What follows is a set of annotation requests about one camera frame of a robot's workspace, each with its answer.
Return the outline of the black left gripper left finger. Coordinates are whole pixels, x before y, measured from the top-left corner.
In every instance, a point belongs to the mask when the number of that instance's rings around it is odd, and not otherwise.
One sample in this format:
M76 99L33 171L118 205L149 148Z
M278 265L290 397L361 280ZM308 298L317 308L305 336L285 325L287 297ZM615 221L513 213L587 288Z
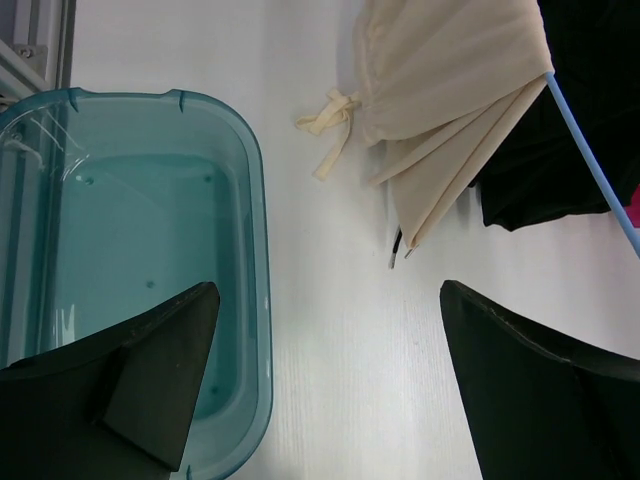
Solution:
M4 479L167 479L179 470L218 318L199 283L1 371Z

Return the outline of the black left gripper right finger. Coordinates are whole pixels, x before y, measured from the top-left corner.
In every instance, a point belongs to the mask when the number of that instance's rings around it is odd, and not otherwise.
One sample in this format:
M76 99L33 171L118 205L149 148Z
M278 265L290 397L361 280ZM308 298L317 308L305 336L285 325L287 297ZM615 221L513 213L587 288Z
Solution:
M440 289L446 340L485 479L636 479L639 362Z

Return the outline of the light blue wire hanger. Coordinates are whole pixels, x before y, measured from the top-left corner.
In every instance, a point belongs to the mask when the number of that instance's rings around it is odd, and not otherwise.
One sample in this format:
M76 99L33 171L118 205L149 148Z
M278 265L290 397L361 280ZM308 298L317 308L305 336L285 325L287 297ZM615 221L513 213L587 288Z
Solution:
M594 156L585 136L583 135L576 119L566 102L566 99L557 83L555 76L552 72L546 72L544 74L545 81L549 90L553 96L553 99L559 108L559 111L563 117L565 124L567 125L569 132L578 147L586 165L594 178L600 192L602 193L606 203L610 207L614 217L616 218L619 226L625 234L627 240L631 244L636 256L640 255L640 242L639 234L636 232L631 219L629 218L624 206L620 202L614 189L612 188L609 180L603 172L600 164Z

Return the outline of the beige drawstring trousers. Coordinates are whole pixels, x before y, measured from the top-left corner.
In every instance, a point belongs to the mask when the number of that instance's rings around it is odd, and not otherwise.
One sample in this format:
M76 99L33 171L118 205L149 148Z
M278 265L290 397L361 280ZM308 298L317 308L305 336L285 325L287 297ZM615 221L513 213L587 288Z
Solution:
M386 156L402 237L420 245L546 87L554 70L534 1L368 1L353 31L357 90L300 117L313 135L359 124Z

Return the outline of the teal plastic bin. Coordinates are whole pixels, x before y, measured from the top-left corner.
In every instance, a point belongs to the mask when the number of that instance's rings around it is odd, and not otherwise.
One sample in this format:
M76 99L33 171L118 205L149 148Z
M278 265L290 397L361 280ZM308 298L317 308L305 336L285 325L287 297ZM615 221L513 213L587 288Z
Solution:
M178 471L224 479L273 406L263 164L223 102L42 92L1 116L1 371L203 282L220 304Z

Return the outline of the pink hanging garment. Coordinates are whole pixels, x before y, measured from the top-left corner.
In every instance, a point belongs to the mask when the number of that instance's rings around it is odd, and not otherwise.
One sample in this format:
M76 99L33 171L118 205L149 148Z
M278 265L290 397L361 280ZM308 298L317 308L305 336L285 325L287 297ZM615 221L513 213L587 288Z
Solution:
M626 207L626 213L632 225L636 228L640 228L640 186L634 191L630 204Z

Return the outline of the black hanging garment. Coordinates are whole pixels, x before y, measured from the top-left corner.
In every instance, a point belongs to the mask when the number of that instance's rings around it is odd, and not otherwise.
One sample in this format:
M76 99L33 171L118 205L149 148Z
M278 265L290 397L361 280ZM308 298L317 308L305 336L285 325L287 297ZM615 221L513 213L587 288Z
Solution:
M555 79L623 206L639 186L639 4L542 1ZM508 231L608 211L544 90L477 175L483 222Z

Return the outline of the aluminium frame post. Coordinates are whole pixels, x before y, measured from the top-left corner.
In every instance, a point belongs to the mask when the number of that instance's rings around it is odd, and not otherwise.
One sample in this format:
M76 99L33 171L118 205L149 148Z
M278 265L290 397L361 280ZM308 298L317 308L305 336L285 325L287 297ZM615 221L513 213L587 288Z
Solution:
M1 110L70 86L75 1L1 0Z

